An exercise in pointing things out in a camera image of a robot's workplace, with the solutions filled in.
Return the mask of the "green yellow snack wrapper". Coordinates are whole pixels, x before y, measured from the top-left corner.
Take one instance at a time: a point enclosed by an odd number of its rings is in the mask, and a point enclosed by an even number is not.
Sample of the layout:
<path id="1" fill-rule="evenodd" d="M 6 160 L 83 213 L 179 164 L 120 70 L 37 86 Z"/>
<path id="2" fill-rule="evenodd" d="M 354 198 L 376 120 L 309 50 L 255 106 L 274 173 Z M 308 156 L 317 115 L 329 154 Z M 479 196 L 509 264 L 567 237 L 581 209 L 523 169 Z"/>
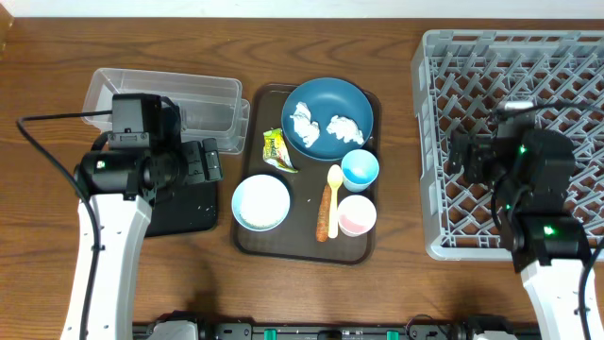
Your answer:
<path id="1" fill-rule="evenodd" d="M 265 131 L 263 140 L 262 158 L 266 163 L 287 173 L 295 174 L 298 172 L 291 162 L 281 128 Z"/>

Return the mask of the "white tissue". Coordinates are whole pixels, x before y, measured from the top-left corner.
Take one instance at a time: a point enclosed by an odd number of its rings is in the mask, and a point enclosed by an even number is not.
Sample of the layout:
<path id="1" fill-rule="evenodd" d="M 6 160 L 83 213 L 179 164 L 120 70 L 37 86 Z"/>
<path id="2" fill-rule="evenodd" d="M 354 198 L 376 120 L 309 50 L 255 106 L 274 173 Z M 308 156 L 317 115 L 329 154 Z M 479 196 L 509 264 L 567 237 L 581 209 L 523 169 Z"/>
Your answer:
<path id="1" fill-rule="evenodd" d="M 350 118 L 334 115 L 327 126 L 327 133 L 334 134 L 338 140 L 345 144 L 354 142 L 362 145 L 364 137 L 356 122 Z"/>
<path id="2" fill-rule="evenodd" d="M 320 128 L 317 122 L 311 120 L 308 106 L 298 102 L 290 118 L 294 122 L 294 132 L 302 139 L 304 146 L 310 148 L 320 137 Z"/>

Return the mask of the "light blue cup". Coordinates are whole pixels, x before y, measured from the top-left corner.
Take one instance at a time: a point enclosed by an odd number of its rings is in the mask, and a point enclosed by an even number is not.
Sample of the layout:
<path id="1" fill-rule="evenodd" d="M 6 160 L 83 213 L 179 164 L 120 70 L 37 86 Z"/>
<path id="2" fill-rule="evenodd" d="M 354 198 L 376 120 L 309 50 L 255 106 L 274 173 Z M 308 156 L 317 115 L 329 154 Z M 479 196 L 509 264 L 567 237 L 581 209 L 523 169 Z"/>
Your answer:
<path id="1" fill-rule="evenodd" d="M 377 157 L 364 149 L 348 152 L 342 159 L 341 168 L 344 174 L 344 187 L 353 193 L 367 189 L 379 174 Z"/>

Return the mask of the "pink white cup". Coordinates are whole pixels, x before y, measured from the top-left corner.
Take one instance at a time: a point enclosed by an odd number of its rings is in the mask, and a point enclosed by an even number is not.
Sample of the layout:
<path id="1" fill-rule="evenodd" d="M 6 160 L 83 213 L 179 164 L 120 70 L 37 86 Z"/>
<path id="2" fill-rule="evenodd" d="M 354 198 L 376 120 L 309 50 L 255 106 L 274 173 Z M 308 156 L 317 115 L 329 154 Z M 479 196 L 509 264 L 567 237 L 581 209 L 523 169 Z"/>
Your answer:
<path id="1" fill-rule="evenodd" d="M 370 231 L 377 222 L 374 203 L 363 195 L 350 195 L 338 206 L 338 224 L 347 236 L 358 237 Z"/>

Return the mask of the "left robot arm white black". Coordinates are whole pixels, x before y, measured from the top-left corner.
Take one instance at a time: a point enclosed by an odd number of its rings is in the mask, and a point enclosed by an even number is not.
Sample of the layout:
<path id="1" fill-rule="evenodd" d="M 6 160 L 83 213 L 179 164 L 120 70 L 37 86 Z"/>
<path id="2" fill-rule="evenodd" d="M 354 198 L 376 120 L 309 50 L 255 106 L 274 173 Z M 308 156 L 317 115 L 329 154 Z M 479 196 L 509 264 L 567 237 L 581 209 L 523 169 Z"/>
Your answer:
<path id="1" fill-rule="evenodd" d="M 130 339 L 145 235 L 209 230 L 223 177 L 215 139 L 108 132 L 69 177 L 79 249 L 64 339 Z"/>

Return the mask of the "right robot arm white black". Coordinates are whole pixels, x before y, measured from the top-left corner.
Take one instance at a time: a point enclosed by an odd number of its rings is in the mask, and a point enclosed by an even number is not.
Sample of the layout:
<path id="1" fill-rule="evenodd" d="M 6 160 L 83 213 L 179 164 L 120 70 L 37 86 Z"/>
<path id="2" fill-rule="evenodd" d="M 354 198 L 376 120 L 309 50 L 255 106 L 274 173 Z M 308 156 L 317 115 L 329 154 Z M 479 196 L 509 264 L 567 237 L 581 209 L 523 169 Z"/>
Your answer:
<path id="1" fill-rule="evenodd" d="M 582 223 L 564 207 L 574 146 L 560 132 L 528 129 L 514 137 L 453 133 L 449 167 L 492 191 L 491 215 L 512 255 L 544 339 L 600 339 L 603 323 L 591 248 Z"/>

